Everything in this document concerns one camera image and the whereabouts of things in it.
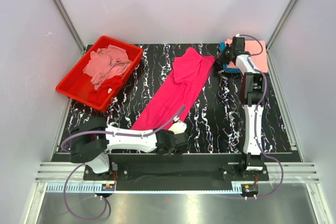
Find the magenta t shirt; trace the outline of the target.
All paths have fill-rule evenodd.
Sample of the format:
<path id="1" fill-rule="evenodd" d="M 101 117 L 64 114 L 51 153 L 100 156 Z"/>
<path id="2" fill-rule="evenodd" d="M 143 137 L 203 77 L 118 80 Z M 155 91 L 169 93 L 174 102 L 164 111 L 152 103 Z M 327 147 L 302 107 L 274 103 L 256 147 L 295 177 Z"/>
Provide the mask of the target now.
<path id="1" fill-rule="evenodd" d="M 191 47 L 181 57 L 176 57 L 172 71 L 157 90 L 149 104 L 132 125 L 133 130 L 152 130 L 172 124 L 172 116 L 185 106 L 180 120 L 184 121 L 190 108 L 202 91 L 215 62 L 214 56 L 202 56 Z"/>

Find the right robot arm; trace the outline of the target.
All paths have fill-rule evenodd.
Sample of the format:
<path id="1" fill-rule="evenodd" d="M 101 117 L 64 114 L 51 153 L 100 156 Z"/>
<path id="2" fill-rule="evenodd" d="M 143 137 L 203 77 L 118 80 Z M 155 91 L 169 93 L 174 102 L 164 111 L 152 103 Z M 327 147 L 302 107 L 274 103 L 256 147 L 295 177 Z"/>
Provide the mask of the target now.
<path id="1" fill-rule="evenodd" d="M 239 176 L 250 180 L 263 171 L 264 159 L 261 147 L 262 114 L 265 106 L 268 74 L 260 70 L 253 61 L 253 56 L 264 52 L 261 42 L 253 36 L 260 46 L 258 53 L 252 54 L 246 50 L 247 35 L 236 35 L 231 43 L 220 46 L 216 61 L 222 65 L 233 63 L 243 75 L 240 89 L 240 102 L 245 112 L 245 142 L 241 163 L 238 165 Z"/>

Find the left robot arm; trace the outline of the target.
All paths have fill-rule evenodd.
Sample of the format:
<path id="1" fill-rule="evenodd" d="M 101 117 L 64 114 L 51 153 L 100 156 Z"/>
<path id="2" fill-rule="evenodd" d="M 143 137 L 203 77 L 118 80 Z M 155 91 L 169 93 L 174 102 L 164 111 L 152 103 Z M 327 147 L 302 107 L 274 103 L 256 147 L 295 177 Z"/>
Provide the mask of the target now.
<path id="1" fill-rule="evenodd" d="M 107 152 L 136 150 L 159 155 L 182 154 L 188 149 L 186 124 L 175 121 L 169 129 L 127 130 L 108 125 L 96 118 L 72 130 L 61 148 L 70 154 L 70 162 L 85 164 L 103 180 L 113 175 Z"/>

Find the folded blue t shirt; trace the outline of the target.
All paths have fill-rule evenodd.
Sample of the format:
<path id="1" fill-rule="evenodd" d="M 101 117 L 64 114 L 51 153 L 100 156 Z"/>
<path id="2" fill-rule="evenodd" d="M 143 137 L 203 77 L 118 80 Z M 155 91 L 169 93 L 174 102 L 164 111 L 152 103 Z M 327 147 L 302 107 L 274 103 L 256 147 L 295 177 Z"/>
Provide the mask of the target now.
<path id="1" fill-rule="evenodd" d="M 225 70 L 225 72 L 228 73 L 240 73 L 240 70 L 233 64 L 232 66 L 230 65 L 231 63 L 233 63 L 232 61 L 229 61 L 230 57 L 230 53 L 232 50 L 232 46 L 229 43 L 226 42 L 221 42 L 219 44 L 219 58 L 222 60 L 223 62 L 223 68 Z"/>

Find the folded salmon t shirt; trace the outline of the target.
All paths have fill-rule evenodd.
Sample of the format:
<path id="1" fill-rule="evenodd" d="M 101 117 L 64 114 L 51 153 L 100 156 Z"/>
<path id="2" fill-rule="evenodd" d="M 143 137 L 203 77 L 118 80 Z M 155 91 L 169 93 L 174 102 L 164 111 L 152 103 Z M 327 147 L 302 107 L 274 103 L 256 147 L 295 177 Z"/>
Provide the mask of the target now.
<path id="1" fill-rule="evenodd" d="M 232 42 L 232 39 L 227 39 L 225 42 L 230 44 Z M 263 52 L 259 55 L 252 56 L 251 60 L 254 62 L 259 70 L 268 73 L 266 43 L 264 40 L 259 40 L 259 42 L 263 47 Z M 255 55 L 261 51 L 261 46 L 256 40 L 245 37 L 245 50 L 251 55 Z"/>

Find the black marble table mat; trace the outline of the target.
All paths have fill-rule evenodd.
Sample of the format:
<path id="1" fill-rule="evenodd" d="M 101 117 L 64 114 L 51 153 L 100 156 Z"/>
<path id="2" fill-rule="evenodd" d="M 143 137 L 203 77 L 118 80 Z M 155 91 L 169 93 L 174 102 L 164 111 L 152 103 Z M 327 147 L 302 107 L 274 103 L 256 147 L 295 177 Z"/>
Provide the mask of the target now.
<path id="1" fill-rule="evenodd" d="M 187 44 L 142 44 L 142 60 L 107 111 L 101 113 L 72 101 L 59 141 L 76 127 L 98 117 L 109 125 L 129 129 L 148 105 L 172 70 L 176 57 L 184 55 Z M 242 77 L 214 65 L 185 123 L 190 153 L 237 153 L 245 139 L 245 112 L 239 100 Z M 269 153 L 292 151 L 273 88 L 262 117 L 263 149 Z"/>

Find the red t shirt in bin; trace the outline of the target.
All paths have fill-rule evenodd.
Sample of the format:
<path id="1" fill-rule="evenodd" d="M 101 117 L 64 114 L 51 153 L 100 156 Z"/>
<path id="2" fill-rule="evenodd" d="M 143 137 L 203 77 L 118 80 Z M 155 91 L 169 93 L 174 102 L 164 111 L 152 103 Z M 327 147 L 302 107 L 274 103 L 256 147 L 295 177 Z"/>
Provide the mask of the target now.
<path id="1" fill-rule="evenodd" d="M 105 80 L 98 89 L 88 93 L 88 103 L 96 110 L 105 111 L 111 104 L 113 93 L 123 86 L 121 76 L 114 76 Z"/>

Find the red plastic bin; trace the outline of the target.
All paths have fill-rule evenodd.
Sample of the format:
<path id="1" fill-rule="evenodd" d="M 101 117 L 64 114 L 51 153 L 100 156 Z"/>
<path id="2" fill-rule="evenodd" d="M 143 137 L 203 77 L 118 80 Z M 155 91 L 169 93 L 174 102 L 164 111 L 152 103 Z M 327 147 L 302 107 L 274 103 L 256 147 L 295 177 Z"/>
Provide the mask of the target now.
<path id="1" fill-rule="evenodd" d="M 91 83 L 89 75 L 83 73 L 83 69 L 89 63 L 91 52 L 97 51 L 99 48 L 106 48 L 109 45 L 124 49 L 129 59 L 132 61 L 129 69 L 121 76 L 122 84 L 126 84 L 130 75 L 133 74 L 142 59 L 143 49 L 108 36 L 101 36 L 93 45 L 91 45 L 90 48 L 87 49 L 86 53 L 77 62 L 77 64 L 56 86 L 56 90 L 73 100 L 94 108 L 97 111 L 105 112 L 112 103 L 114 97 L 118 95 L 121 88 L 118 87 L 115 90 L 111 90 L 102 103 L 91 103 L 88 100 L 88 94 L 94 89 L 94 85 Z"/>

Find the dusty pink t shirt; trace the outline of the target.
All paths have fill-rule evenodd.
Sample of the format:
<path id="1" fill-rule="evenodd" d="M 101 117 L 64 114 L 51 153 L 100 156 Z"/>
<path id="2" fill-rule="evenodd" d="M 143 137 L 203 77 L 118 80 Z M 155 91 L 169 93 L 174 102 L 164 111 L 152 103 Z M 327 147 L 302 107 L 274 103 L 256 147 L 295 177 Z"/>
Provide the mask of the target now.
<path id="1" fill-rule="evenodd" d="M 91 77 L 91 83 L 95 90 L 107 79 L 122 76 L 130 67 L 125 49 L 109 45 L 107 48 L 98 48 L 90 53 L 90 60 L 84 67 L 83 73 Z"/>

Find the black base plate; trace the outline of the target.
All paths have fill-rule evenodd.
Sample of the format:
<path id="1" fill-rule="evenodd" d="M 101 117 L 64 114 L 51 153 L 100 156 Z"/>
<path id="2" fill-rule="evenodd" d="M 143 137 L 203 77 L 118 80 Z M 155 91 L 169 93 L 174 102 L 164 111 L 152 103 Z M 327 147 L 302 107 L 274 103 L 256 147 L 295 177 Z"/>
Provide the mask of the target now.
<path id="1" fill-rule="evenodd" d="M 241 154 L 109 154 L 109 161 L 118 167 L 117 182 L 129 184 L 218 185 L 220 182 L 266 182 L 271 169 L 241 176 L 238 165 Z"/>

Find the right aluminium frame post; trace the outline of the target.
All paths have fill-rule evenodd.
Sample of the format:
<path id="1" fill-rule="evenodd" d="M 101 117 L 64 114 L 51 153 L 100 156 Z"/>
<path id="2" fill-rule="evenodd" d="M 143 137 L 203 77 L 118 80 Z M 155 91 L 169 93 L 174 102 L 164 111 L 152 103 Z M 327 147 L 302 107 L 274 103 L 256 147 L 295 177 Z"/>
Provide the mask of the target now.
<path id="1" fill-rule="evenodd" d="M 284 25 L 287 22 L 287 19 L 289 18 L 290 14 L 292 13 L 293 9 L 295 8 L 296 4 L 299 2 L 299 0 L 290 0 L 279 19 L 274 31 L 272 32 L 268 42 L 266 43 L 267 50 L 270 50 L 272 45 L 275 43 L 277 37 L 279 36 L 281 30 L 283 29 Z"/>

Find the aluminium frame post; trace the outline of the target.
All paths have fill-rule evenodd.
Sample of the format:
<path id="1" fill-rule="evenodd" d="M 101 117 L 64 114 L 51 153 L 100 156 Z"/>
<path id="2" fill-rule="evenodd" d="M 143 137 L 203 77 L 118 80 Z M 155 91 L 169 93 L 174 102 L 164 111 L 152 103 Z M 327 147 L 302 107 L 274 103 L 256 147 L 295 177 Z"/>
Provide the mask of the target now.
<path id="1" fill-rule="evenodd" d="M 61 0 L 52 0 L 52 2 L 54 3 L 61 19 L 63 20 L 63 22 L 65 23 L 68 31 L 70 32 L 74 42 L 76 43 L 77 47 L 79 48 L 79 50 L 84 53 L 86 46 L 85 44 L 82 42 L 73 22 L 71 21 L 70 16 L 68 15 L 63 3 Z"/>
<path id="2" fill-rule="evenodd" d="M 299 0 L 290 0 L 279 19 L 274 31 L 272 32 L 268 42 L 266 43 L 267 50 L 270 50 L 272 45 L 275 43 L 277 37 L 279 36 L 281 30 L 283 29 L 284 25 L 287 22 L 287 19 L 289 18 L 290 14 L 292 13 L 293 9 L 295 8 L 296 4 L 299 2 Z"/>

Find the aluminium rail profile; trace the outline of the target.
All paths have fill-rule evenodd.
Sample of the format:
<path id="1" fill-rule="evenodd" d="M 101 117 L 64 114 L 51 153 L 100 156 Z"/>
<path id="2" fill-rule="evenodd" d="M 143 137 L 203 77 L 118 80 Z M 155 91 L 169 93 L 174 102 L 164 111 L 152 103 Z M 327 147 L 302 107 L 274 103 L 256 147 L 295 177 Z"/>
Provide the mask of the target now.
<path id="1" fill-rule="evenodd" d="M 64 182 L 77 166 L 69 162 L 42 162 L 35 182 Z"/>

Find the left aluminium frame post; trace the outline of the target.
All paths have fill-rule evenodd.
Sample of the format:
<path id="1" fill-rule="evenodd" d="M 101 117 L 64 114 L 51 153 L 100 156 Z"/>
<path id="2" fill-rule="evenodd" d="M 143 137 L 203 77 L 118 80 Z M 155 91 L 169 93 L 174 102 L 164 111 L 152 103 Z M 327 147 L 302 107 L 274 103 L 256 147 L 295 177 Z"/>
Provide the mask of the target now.
<path id="1" fill-rule="evenodd" d="M 76 43 L 77 47 L 79 48 L 79 50 L 84 53 L 86 46 L 85 44 L 82 42 L 73 22 L 71 21 L 70 16 L 68 15 L 63 3 L 61 0 L 52 0 L 52 2 L 54 3 L 61 19 L 63 20 L 63 22 L 65 23 L 68 31 L 70 32 L 74 42 Z"/>

